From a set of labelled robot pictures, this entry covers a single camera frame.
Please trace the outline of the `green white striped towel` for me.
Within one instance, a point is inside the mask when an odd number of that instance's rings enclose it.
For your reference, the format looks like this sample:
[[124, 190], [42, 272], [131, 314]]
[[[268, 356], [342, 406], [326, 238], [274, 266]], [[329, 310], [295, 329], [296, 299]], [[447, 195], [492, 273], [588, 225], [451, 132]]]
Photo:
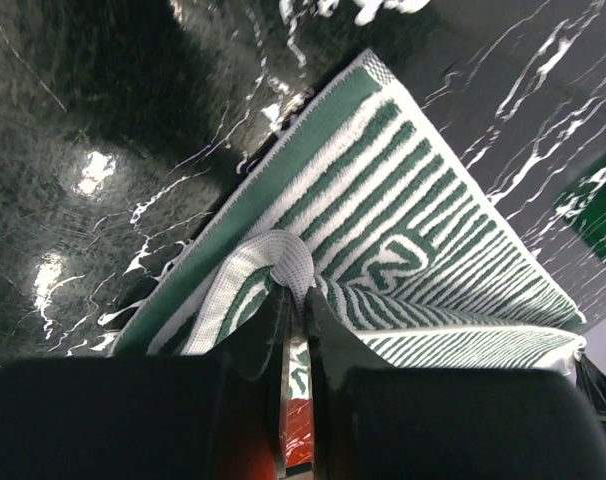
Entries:
[[396, 367], [568, 373], [575, 302], [371, 51], [311, 102], [165, 274], [115, 355], [207, 352], [317, 290]]

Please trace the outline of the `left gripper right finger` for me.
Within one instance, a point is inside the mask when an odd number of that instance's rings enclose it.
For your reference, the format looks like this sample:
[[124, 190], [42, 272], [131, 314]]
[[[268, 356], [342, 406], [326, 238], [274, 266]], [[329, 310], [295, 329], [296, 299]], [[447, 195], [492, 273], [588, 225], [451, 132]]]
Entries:
[[356, 479], [354, 401], [348, 388], [354, 370], [392, 365], [343, 325], [320, 289], [305, 298], [305, 335], [310, 355], [313, 410], [312, 471], [316, 479]]

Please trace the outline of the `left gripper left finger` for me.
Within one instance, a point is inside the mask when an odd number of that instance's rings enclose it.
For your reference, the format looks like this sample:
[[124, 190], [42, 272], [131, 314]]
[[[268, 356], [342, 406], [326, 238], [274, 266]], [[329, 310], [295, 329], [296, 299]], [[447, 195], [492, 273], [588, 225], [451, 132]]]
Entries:
[[289, 291], [277, 286], [220, 345], [226, 379], [219, 475], [283, 475], [289, 375]]

